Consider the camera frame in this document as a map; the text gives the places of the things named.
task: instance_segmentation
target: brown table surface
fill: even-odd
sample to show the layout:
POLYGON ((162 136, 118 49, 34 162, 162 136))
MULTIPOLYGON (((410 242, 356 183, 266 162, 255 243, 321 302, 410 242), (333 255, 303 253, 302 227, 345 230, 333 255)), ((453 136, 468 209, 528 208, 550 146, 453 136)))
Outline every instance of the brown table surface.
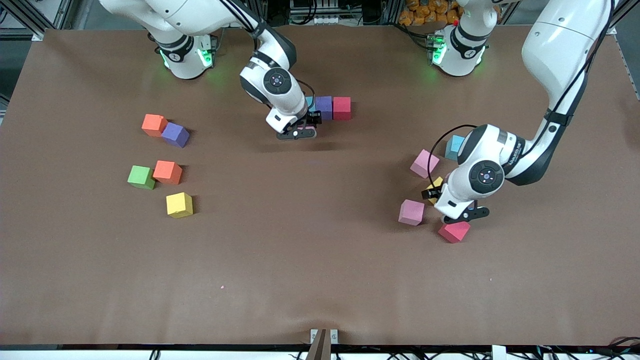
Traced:
POLYGON ((193 81, 165 70, 143 31, 47 33, 0 127, 0 342, 299 343, 314 327, 356 344, 637 335, 640 104, 613 38, 540 182, 483 201, 492 215, 457 245, 432 207, 423 225, 397 222, 426 186, 412 159, 446 130, 533 136, 547 95, 520 58, 528 30, 496 29, 478 69, 450 78, 394 28, 282 28, 293 73, 353 100, 353 120, 298 142, 276 140, 241 89, 242 31, 193 81), (188 145, 147 136, 145 113, 186 126, 188 145), (158 159, 183 165, 184 183, 127 184, 131 165, 158 159), (195 216, 166 215, 177 192, 195 216))

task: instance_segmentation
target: circular button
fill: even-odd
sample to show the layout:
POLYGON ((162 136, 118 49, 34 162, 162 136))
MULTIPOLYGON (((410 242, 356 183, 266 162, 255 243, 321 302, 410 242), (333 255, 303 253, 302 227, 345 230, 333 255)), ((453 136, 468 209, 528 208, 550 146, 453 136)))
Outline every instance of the circular button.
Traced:
POLYGON ((473 191, 487 194, 500 188, 504 182, 504 171, 494 161, 478 161, 469 171, 469 182, 473 191))
POLYGON ((270 82, 273 86, 279 88, 284 84, 284 78, 280 74, 273 74, 271 76, 270 82))
POLYGON ((480 170, 478 180, 485 185, 492 184, 495 181, 495 172, 490 168, 480 170))

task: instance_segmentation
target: black cable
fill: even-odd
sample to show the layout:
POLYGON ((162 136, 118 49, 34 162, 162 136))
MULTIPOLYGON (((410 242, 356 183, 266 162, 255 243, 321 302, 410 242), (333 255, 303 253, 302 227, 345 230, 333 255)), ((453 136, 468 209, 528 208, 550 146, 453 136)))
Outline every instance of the black cable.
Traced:
MULTIPOLYGON (((582 65, 578 73, 575 75, 575 77, 573 78, 569 86, 567 86, 567 88, 564 90, 563 94, 560 96, 560 98, 558 99, 558 102, 554 106, 554 109, 552 110, 552 112, 555 113, 556 110, 558 110, 558 107, 560 107, 560 104, 564 100, 564 97, 566 97, 566 95, 569 94, 569 90, 571 90, 575 82, 578 81, 578 79, 580 78, 580 75, 582 75, 582 72, 584 72, 585 74, 589 74, 589 70, 591 69, 591 64, 593 63, 593 58, 595 57, 595 54, 598 52, 598 48, 600 47, 600 44, 602 44, 605 36, 607 35, 607 30, 609 29, 608 25, 611 23, 613 10, 615 8, 616 8, 616 4, 614 0, 611 0, 611 10, 609 11, 609 18, 607 20, 607 24, 605 25, 604 29, 602 29, 602 32, 600 32, 600 36, 598 36, 598 40, 596 41, 596 45, 594 46, 593 51, 589 55, 589 58, 587 58, 587 60, 584 62, 584 64, 582 65)), ((531 145, 529 150, 525 151, 521 155, 522 157, 527 156, 536 147, 538 142, 540 142, 540 138, 542 138, 542 134, 544 134, 545 131, 547 130, 548 125, 549 125, 549 121, 547 121, 547 123, 545 124, 545 128, 540 132, 540 135, 535 139, 535 141, 533 141, 533 145, 531 145)))
POLYGON ((317 0, 313 0, 313 3, 309 4, 309 13, 307 14, 307 16, 305 17, 304 20, 302 20, 302 22, 295 22, 293 20, 291 20, 291 18, 289 20, 291 20, 291 24, 295 24, 295 25, 306 25, 309 22, 311 22, 314 17, 316 17, 316 13, 318 10, 318 3, 317 0))
POLYGON ((392 25, 396 29, 398 29, 398 30, 402 31, 403 33, 409 35, 409 37, 411 38, 411 41, 413 41, 413 43, 418 45, 418 47, 420 47, 421 49, 425 49, 425 50, 437 50, 438 49, 437 47, 434 47, 434 46, 423 45, 420 42, 418 42, 418 40, 416 40, 416 38, 427 39, 427 38, 429 38, 429 35, 414 33, 412 31, 410 31, 409 29, 407 29, 406 26, 398 25, 395 22, 386 22, 386 23, 384 23, 382 25, 392 25))
POLYGON ((640 338, 639 338, 639 337, 637 337, 637 336, 630 336, 630 337, 628 337, 628 338, 624 338, 624 339, 622 339, 622 340, 616 341, 616 342, 615 342, 615 343, 613 343, 613 344, 609 344, 609 347, 617 347, 618 345, 620 345, 620 344, 624 344, 624 343, 626 343, 627 341, 631 341, 631 340, 640 340, 640 338))
POLYGON ((160 350, 155 349, 151 351, 151 355, 149 355, 149 360, 158 360, 160 359, 160 350))
POLYGON ((629 12, 630 12, 634 7, 636 7, 636 5, 638 5, 638 3, 637 3, 637 2, 635 2, 633 5, 631 5, 631 7, 630 7, 629 9, 627 9, 627 10, 625 11, 625 13, 624 13, 624 14, 622 14, 622 16, 621 16, 621 17, 618 17, 618 20, 616 20, 616 22, 614 22, 613 24, 609 25, 609 27, 611 28, 612 26, 617 25, 617 23, 618 23, 620 20, 622 20, 622 18, 624 18, 625 16, 627 16, 627 14, 628 14, 628 13, 629 13, 629 12))
MULTIPOLYGON (((433 152, 436 149, 436 146, 438 146, 438 144, 442 141, 442 139, 444 139, 445 136, 447 136, 447 135, 451 134, 452 132, 454 132, 455 130, 461 129, 463 127, 473 127, 474 129, 477 128, 477 126, 470 125, 470 124, 465 124, 465 125, 460 125, 460 126, 454 127, 453 129, 451 129, 451 130, 447 131, 446 133, 444 133, 438 140, 436 140, 436 143, 433 144, 433 147, 431 148, 431 151, 429 153, 433 154, 433 152)), ((431 178, 431 171, 429 170, 430 164, 431 164, 431 156, 429 156, 429 159, 427 160, 427 175, 429 176, 429 182, 431 183, 433 188, 435 188, 436 186, 433 184, 433 180, 431 178)), ((435 354, 431 358, 431 360, 433 360, 434 357, 436 357, 436 356, 438 356, 440 354, 442 354, 442 352, 439 352, 439 353, 435 354)))
POLYGON ((240 22, 240 24, 244 27, 245 30, 247 30, 250 33, 253 33, 255 31, 253 26, 251 26, 251 23, 249 22, 249 20, 246 18, 246 16, 244 16, 244 12, 241 11, 234 3, 227 3, 224 0, 220 2, 222 3, 222 5, 225 6, 225 8, 227 8, 227 10, 229 10, 230 13, 234 15, 234 17, 236 17, 236 19, 240 22), (233 7, 237 12, 234 12, 233 10, 231 10, 230 6, 233 7))
POLYGON ((580 359, 578 359, 577 357, 575 357, 571 352, 569 352, 569 351, 564 351, 561 347, 559 347, 559 346, 557 346, 557 345, 556 345, 556 348, 557 348, 558 350, 560 350, 560 352, 562 352, 563 354, 567 354, 567 355, 568 355, 570 358, 572 358, 573 360, 580 360, 580 359))

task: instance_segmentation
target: black clamp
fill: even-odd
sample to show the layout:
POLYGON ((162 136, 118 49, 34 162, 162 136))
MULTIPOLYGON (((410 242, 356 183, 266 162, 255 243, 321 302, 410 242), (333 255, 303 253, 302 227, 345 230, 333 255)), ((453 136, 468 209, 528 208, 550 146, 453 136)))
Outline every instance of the black clamp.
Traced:
POLYGON ((421 194, 422 200, 439 199, 440 195, 442 194, 442 186, 436 186, 431 189, 423 190, 421 194))
POLYGON ((442 218, 442 222, 445 224, 456 224, 458 222, 470 222, 471 220, 485 218, 487 216, 489 216, 489 208, 478 206, 478 201, 475 200, 473 205, 468 206, 458 218, 452 219, 445 216, 442 218))
POLYGON ((316 127, 322 124, 320 111, 307 112, 302 119, 289 125, 282 134, 276 134, 278 140, 297 140, 316 137, 316 127))
POLYGON ((573 114, 560 114, 552 111, 551 109, 547 109, 547 112, 545 113, 545 120, 555 122, 556 124, 560 124, 564 127, 569 126, 572 118, 573 114))

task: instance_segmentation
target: cube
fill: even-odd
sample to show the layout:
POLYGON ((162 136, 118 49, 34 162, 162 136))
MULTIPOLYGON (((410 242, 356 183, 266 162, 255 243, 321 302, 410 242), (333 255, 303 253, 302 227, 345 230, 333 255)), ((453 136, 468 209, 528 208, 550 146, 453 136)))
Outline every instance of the cube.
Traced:
POLYGON ((333 104, 330 96, 316 96, 316 110, 320 111, 322 121, 333 119, 333 104))
MULTIPOLYGON (((311 102, 314 100, 313 96, 307 96, 307 106, 311 106, 311 102)), ((316 103, 309 108, 309 112, 312 113, 316 110, 316 103)))
POLYGON ((351 120, 351 98, 350 97, 334 97, 333 98, 333 119, 338 121, 351 120))
MULTIPOLYGON (((440 185, 442 185, 442 178, 441 178, 440 176, 438 176, 438 179, 435 179, 435 180, 433 181, 433 185, 435 185, 435 186, 440 186, 440 185)), ((424 189, 424 190, 422 191, 422 198, 423 198, 423 199, 424 199, 425 197, 427 197, 427 196, 428 196, 428 195, 427 195, 427 191, 428 191, 429 189, 433 189, 433 185, 429 185, 429 186, 427 186, 427 188, 426 188, 426 189, 424 189)), ((438 201, 438 199, 436 199, 436 198, 434 198, 434 199, 427 199, 427 200, 428 200, 428 201, 430 201, 430 202, 431 202, 432 204, 434 204, 434 205, 435 205, 435 204, 436 204, 436 202, 438 201)))
POLYGON ((159 138, 169 122, 162 115, 146 114, 142 122, 142 130, 149 136, 159 138))
POLYGON ((184 127, 170 122, 162 132, 162 137, 170 145, 184 147, 189 140, 189 132, 184 127))
POLYGON ((420 225, 422 222, 422 213, 424 212, 424 204, 417 201, 405 200, 400 206, 400 216, 398 221, 403 224, 420 225))
POLYGON ((426 179, 427 177, 429 177, 428 174, 433 171, 433 168, 436 167, 438 161, 440 161, 440 159, 431 155, 431 153, 427 150, 423 149, 422 151, 420 151, 420 155, 418 155, 418 157, 411 165, 411 170, 413 170, 413 172, 415 172, 416 174, 422 176, 423 179, 426 179), (431 157, 431 163, 429 164, 429 170, 427 171, 427 162, 429 160, 429 157, 431 157))
POLYGON ((151 168, 133 165, 127 182, 137 188, 153 190, 156 181, 151 178, 151 168))
POLYGON ((443 224, 438 234, 442 235, 450 243, 459 243, 471 228, 468 222, 456 222, 455 224, 443 224))
POLYGON ((181 175, 182 168, 173 161, 157 161, 156 169, 154 169, 154 179, 163 184, 178 185, 180 183, 181 175))
POLYGON ((166 213, 172 218, 184 218, 193 215, 193 199, 187 193, 167 196, 166 213))
POLYGON ((447 150, 444 153, 444 157, 454 161, 458 160, 458 151, 462 146, 462 142, 465 138, 462 136, 454 135, 447 142, 447 150))

